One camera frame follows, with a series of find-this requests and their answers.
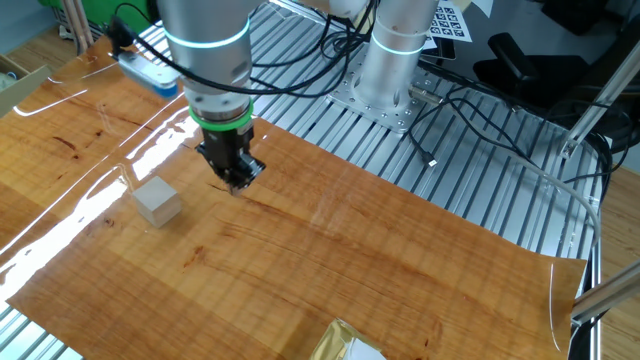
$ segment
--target floor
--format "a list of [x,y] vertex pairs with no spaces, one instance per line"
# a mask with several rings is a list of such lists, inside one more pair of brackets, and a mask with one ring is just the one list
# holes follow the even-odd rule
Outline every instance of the floor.
[[[28,70],[48,64],[57,69],[75,57],[72,42],[60,40],[56,29],[43,33],[9,54]],[[606,279],[640,258],[640,174],[622,168],[614,176],[602,207],[603,264]],[[603,318],[602,355],[607,360],[640,354],[640,297],[627,300]]]

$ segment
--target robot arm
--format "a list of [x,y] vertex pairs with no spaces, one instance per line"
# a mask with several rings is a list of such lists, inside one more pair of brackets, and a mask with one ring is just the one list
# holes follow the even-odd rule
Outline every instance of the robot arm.
[[[252,70],[249,14],[264,0],[158,0],[165,35],[174,62],[209,81],[251,88]],[[304,0],[338,17],[356,16],[368,0]],[[118,51],[126,41],[114,40],[114,54],[129,77],[160,95],[177,90],[179,74],[158,68],[140,55]],[[202,128],[198,147],[232,194],[247,188],[265,165],[250,154],[253,138],[253,102],[249,95],[223,91],[181,77],[193,119]]]

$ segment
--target metal grid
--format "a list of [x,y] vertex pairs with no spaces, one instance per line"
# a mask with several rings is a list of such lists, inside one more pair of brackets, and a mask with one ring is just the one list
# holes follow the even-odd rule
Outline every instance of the metal grid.
[[[251,38],[254,61],[282,61],[295,57],[320,37],[321,19],[296,5],[287,8],[264,5],[253,17]],[[144,37],[168,53],[161,29],[150,28]],[[254,76],[278,86],[304,80],[326,62],[311,58],[288,68],[256,69]],[[338,72],[314,84],[308,91],[329,86]],[[454,85],[432,74],[420,84],[439,95]],[[525,112],[512,112],[499,100],[475,91],[460,95],[476,104],[507,131],[518,144],[531,149],[534,161],[547,172],[570,178],[594,172],[597,155],[579,147],[570,161],[558,155],[564,129],[544,124]],[[415,131],[423,146],[439,164],[428,169],[406,135],[399,135],[344,110],[327,99],[294,99],[288,96],[256,97],[256,114],[281,128],[350,161],[381,178],[481,225],[529,250],[551,256],[586,259],[592,228],[584,226],[587,215],[573,199],[523,170],[512,159],[476,138],[453,113],[443,110],[426,119]],[[470,108],[463,112],[478,125]],[[602,192],[599,179],[574,185],[574,189],[597,205]],[[0,313],[0,358],[81,359],[62,342],[8,305]]]

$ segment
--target black cable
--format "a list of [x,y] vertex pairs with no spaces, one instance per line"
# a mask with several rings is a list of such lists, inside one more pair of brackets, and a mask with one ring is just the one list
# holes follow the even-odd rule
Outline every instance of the black cable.
[[595,174],[587,174],[587,175],[581,175],[581,176],[576,176],[572,179],[569,180],[565,180],[565,184],[569,184],[572,183],[574,181],[578,181],[578,180],[582,180],[582,179],[589,179],[589,178],[594,178],[594,177],[605,177],[605,176],[609,176],[611,174],[613,174],[616,170],[620,169],[620,167],[622,166],[622,163],[624,162],[624,160],[627,158],[627,155],[629,154],[629,144],[631,143],[631,140],[633,139],[633,121],[631,120],[631,118],[629,117],[629,115],[618,109],[615,106],[612,105],[604,105],[604,104],[598,104],[598,103],[593,103],[593,102],[589,102],[589,101],[584,101],[584,100],[574,100],[574,99],[567,99],[567,100],[562,100],[560,102],[558,102],[557,104],[555,104],[551,109],[549,109],[549,113],[547,114],[547,117],[550,116],[550,114],[553,112],[553,110],[555,110],[558,106],[563,105],[563,104],[568,104],[568,103],[572,103],[572,104],[582,104],[582,105],[586,105],[586,106],[595,106],[595,107],[600,107],[600,108],[604,108],[607,110],[612,110],[618,113],[618,116],[623,117],[627,120],[627,122],[630,125],[630,130],[629,130],[629,135],[627,136],[627,142],[625,144],[624,147],[624,152],[622,153],[622,158],[620,158],[620,161],[618,162],[618,164],[616,164],[616,166],[611,167],[612,164],[608,164],[609,166],[609,170],[607,171],[603,171],[603,172],[599,172],[599,173],[595,173]]
[[605,310],[604,312],[602,312],[598,316],[594,317],[588,323],[584,323],[584,324],[582,324],[581,327],[576,329],[576,337],[574,339],[572,339],[571,344],[570,344],[571,351],[569,352],[569,360],[577,359],[577,356],[578,356],[578,355],[576,355],[576,354],[578,354],[578,352],[577,352],[578,350],[577,349],[580,349],[583,346],[584,341],[589,338],[589,335],[591,334],[591,330],[594,327],[596,327],[596,325],[598,325],[598,322],[607,313],[607,311],[608,310]]
[[[354,46],[350,47],[351,48],[350,51],[353,51],[353,50],[357,49],[360,46],[360,44],[362,43],[360,41],[361,39],[358,37],[358,35],[360,34],[360,31],[362,31],[362,28],[364,27],[366,22],[369,20],[369,15],[371,14],[371,11],[373,11],[373,9],[374,9],[374,3],[375,3],[375,0],[369,1],[369,5],[367,6],[367,8],[366,8],[366,10],[364,12],[362,20],[360,21],[358,26],[355,28],[357,43],[355,43]],[[313,55],[318,49],[322,49],[324,44],[326,44],[327,36],[329,34],[329,29],[331,27],[331,20],[332,20],[333,17],[332,16],[327,16],[325,18],[324,14],[322,14],[318,10],[314,9],[314,11],[318,15],[320,15],[322,18],[324,18],[326,21],[325,21],[324,30],[322,31],[322,35],[320,36],[320,39],[318,40],[318,42],[311,49],[309,49],[304,54],[302,54],[302,55],[300,55],[300,56],[298,56],[298,57],[296,57],[294,59],[291,59],[291,60],[287,60],[287,61],[280,62],[280,63],[272,63],[272,64],[254,63],[253,67],[256,67],[256,68],[275,68],[275,67],[283,67],[283,66],[293,65],[293,64],[298,63],[298,62],[308,58],[309,56]],[[339,34],[344,34],[344,32],[337,32],[337,33],[334,33],[334,34],[332,34],[333,35],[332,38],[336,37],[336,36],[339,36]],[[335,48],[336,52],[340,53],[343,43],[336,43],[334,41],[333,45],[334,45],[334,48]]]
[[140,10],[140,8],[138,8],[137,6],[130,4],[130,3],[120,3],[118,4],[118,6],[116,6],[116,9],[113,11],[114,15],[118,15],[118,11],[120,10],[120,8],[122,8],[123,6],[128,6],[130,8],[133,8],[135,11],[137,11],[145,20],[147,20],[147,22],[157,28],[160,28],[162,26],[156,25],[153,21],[151,21],[151,19],[149,19],[147,17],[147,15],[145,15],[144,12],[142,12],[142,10]]
[[[478,109],[477,106],[475,106],[474,104],[471,103],[471,101],[467,100],[467,99],[463,99],[463,98],[453,98],[453,99],[449,99],[449,101],[453,102],[453,101],[460,101],[463,102],[465,104],[467,104],[467,106],[469,106],[471,109],[473,109],[473,111],[475,111],[478,115],[480,115],[480,117],[487,123],[489,124],[489,126],[491,126],[492,128],[496,129],[498,131],[498,133],[500,133],[500,135],[502,135],[508,142],[509,144],[511,144],[511,148],[509,148],[510,150],[513,150],[516,154],[520,155],[522,158],[526,159],[528,162],[530,162],[531,164],[535,165],[535,163],[531,160],[531,158],[529,158],[529,156],[522,150],[520,149],[520,147],[516,144],[516,142],[509,136],[509,134],[507,134],[504,130],[502,130],[501,127],[499,127],[498,125],[496,125],[494,122],[492,122],[484,113],[482,113],[482,111],[480,111],[480,109]],[[466,118],[466,116],[464,116],[462,114],[462,112],[460,111],[460,109],[458,108],[458,106],[454,105],[453,103],[451,104],[456,112],[460,115],[460,117],[462,118],[462,120],[467,123],[467,125],[471,128],[471,131],[473,131],[478,137],[482,138],[483,140],[487,140],[487,138],[485,136],[482,136],[481,134],[479,134],[476,130],[475,127],[471,125],[471,122],[469,121],[469,119]]]
[[285,62],[281,62],[281,63],[273,63],[273,64],[260,64],[260,63],[254,63],[253,67],[256,68],[273,68],[273,67],[282,67],[282,66],[289,66],[289,65],[293,65],[299,61],[302,61],[306,58],[308,58],[309,56],[313,55],[313,53],[315,53],[318,49],[320,49],[320,47],[322,46],[322,44],[324,43],[327,34],[329,33],[329,28],[331,26],[331,16],[327,17],[327,21],[325,22],[324,25],[324,30],[322,31],[322,35],[320,36],[320,40],[318,40],[318,42],[316,43],[315,46],[313,46],[311,49],[309,49],[309,51],[307,51],[306,53],[296,57],[295,59],[291,59],[291,60],[287,60]]
[[[460,86],[459,88],[453,89],[449,93],[447,93],[447,95],[445,96],[445,100],[449,100],[450,99],[450,95],[453,92],[460,91],[460,90],[463,90],[465,88],[471,88],[473,90],[477,90],[477,91],[486,93],[488,95],[497,97],[497,98],[505,101],[507,103],[507,105],[509,105],[510,107],[513,107],[513,105],[516,105],[516,106],[519,106],[519,107],[527,110],[530,113],[539,115],[540,117],[543,118],[543,122],[540,124],[540,126],[538,127],[538,129],[536,131],[536,135],[534,137],[534,139],[536,139],[536,140],[539,138],[544,125],[550,119],[557,119],[557,118],[561,118],[561,117],[573,116],[573,114],[571,114],[571,115],[559,115],[559,116],[556,116],[556,117],[552,117],[551,116],[553,111],[558,106],[560,106],[562,104],[566,104],[566,103],[578,103],[578,104],[583,104],[583,105],[593,105],[593,106],[603,107],[603,108],[606,108],[608,110],[616,111],[619,116],[626,118],[627,121],[630,124],[631,129],[629,131],[629,135],[628,135],[628,138],[627,138],[627,144],[625,144],[625,149],[624,149],[622,158],[620,159],[619,163],[616,164],[615,167],[611,168],[611,166],[613,164],[611,163],[610,160],[606,160],[606,159],[610,159],[611,158],[611,151],[610,151],[608,142],[606,140],[604,140],[604,139],[601,139],[602,136],[594,131],[593,134],[595,134],[595,136],[590,136],[590,137],[587,138],[587,140],[594,147],[594,149],[596,149],[596,151],[598,152],[599,161],[602,164],[604,164],[603,168],[609,169],[609,170],[603,171],[603,172],[599,172],[599,173],[596,173],[596,174],[588,174],[588,175],[577,176],[575,178],[566,180],[565,183],[571,183],[571,182],[574,182],[574,181],[577,181],[577,180],[581,180],[581,179],[587,179],[587,178],[594,178],[594,177],[602,176],[602,177],[604,177],[604,179],[603,179],[603,195],[604,195],[606,193],[606,189],[608,188],[608,184],[609,184],[609,181],[610,181],[610,175],[613,172],[615,172],[616,170],[618,170],[622,166],[622,163],[624,162],[624,160],[626,159],[626,157],[627,157],[627,155],[629,153],[629,144],[630,144],[630,142],[631,142],[631,140],[633,138],[633,122],[631,121],[631,119],[630,119],[630,117],[629,117],[629,115],[627,113],[625,113],[624,111],[621,111],[620,109],[616,108],[615,106],[606,106],[606,105],[602,105],[602,104],[592,103],[592,102],[589,102],[589,101],[568,99],[568,100],[562,100],[562,101],[558,102],[551,109],[549,109],[549,111],[547,111],[545,113],[542,109],[537,108],[537,107],[532,107],[531,105],[523,103],[521,100],[513,98],[513,97],[511,97],[511,96],[509,96],[507,94],[504,94],[500,90],[494,88],[491,85],[484,84],[484,83],[481,83],[481,82],[478,82],[478,81],[475,81],[475,80],[471,80],[469,78],[466,78],[464,76],[456,74],[456,73],[454,73],[454,72],[452,72],[450,70],[444,69],[444,68],[442,68],[440,66],[437,66],[435,64],[431,64],[431,63],[429,63],[427,61],[424,61],[424,60],[421,60],[419,65],[420,65],[421,68],[423,68],[426,71],[433,72],[436,75],[439,75],[440,77],[453,79],[453,81],[456,81],[456,82],[462,84],[462,86]],[[484,114],[482,114],[479,111],[478,111],[478,113],[480,114],[480,116],[483,117],[483,119],[486,120],[486,116],[484,116]],[[602,143],[604,143],[606,145],[605,146],[596,146],[596,144],[594,144],[594,142],[596,142],[596,141],[598,143],[602,142]],[[519,153],[519,154],[522,152],[521,149],[518,150],[516,148],[512,148],[512,149],[509,149],[509,150],[515,151],[516,153]],[[524,158],[528,159],[531,156],[532,151],[533,151],[533,147],[531,148],[531,151],[528,153],[528,156],[524,156]]]
[[[346,33],[347,33],[347,43],[350,46],[351,45],[351,32],[350,32],[349,29],[347,29]],[[269,85],[269,84],[266,84],[265,82],[260,81],[259,83],[261,83],[262,85],[268,86],[270,89],[267,89],[267,90],[256,90],[256,89],[240,88],[240,87],[220,84],[220,83],[205,79],[203,77],[200,77],[200,76],[194,74],[193,72],[191,72],[190,70],[187,70],[187,69],[183,68],[182,66],[177,65],[173,61],[169,60],[166,56],[164,56],[162,53],[157,51],[153,46],[151,46],[149,43],[147,43],[144,39],[142,39],[135,32],[129,30],[129,34],[139,44],[141,44],[145,49],[147,49],[154,56],[156,56],[158,59],[160,59],[160,61],[164,62],[169,67],[173,68],[174,70],[176,70],[177,72],[179,72],[183,76],[185,76],[185,77],[187,77],[187,78],[189,78],[189,79],[191,79],[191,80],[193,80],[195,82],[198,82],[198,83],[200,83],[202,85],[205,85],[205,86],[209,86],[209,87],[212,87],[212,88],[215,88],[215,89],[219,89],[219,90],[223,90],[223,91],[239,93],[239,94],[245,94],[245,95],[282,95],[282,94],[287,94],[287,95],[291,95],[291,96],[295,96],[295,97],[301,97],[301,98],[317,98],[317,97],[321,97],[321,96],[324,96],[324,95],[330,93],[331,91],[335,90],[340,85],[340,83],[336,82],[336,84],[334,84],[334,86],[332,86],[331,89],[326,90],[325,92],[322,92],[320,94],[313,94],[313,95],[298,94],[298,93],[295,93],[294,91],[303,89],[303,88],[305,88],[307,86],[310,86],[313,83],[315,83],[316,81],[318,81],[319,79],[321,79],[322,77],[324,77],[324,75],[328,74],[331,71],[331,69],[333,69],[333,67],[338,64],[338,62],[342,59],[342,57],[346,57],[346,61],[345,61],[344,69],[343,69],[343,72],[342,72],[342,77],[341,77],[340,80],[344,79],[344,77],[346,76],[347,71],[348,71],[348,66],[349,66],[349,51],[346,51],[347,48],[345,48],[339,54],[339,56],[336,56],[335,59],[333,59],[322,71],[320,71],[318,74],[316,74],[312,78],[301,82],[300,84],[297,84],[297,85],[294,85],[294,86],[291,86],[291,87],[288,87],[288,88],[280,89],[278,87],[275,87],[273,85]]]

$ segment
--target wooden board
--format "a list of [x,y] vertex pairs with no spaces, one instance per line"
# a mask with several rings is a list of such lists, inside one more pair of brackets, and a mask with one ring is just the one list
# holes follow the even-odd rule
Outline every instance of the wooden board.
[[[0,121],[0,294],[89,359],[306,359],[340,317],[389,359],[565,359],[584,262],[521,249],[256,120],[230,197],[107,42]],[[162,229],[131,192],[160,176]]]
[[[602,205],[602,280],[640,258],[640,175],[618,170]],[[640,354],[640,296],[609,310],[602,318],[602,358],[635,359]]]

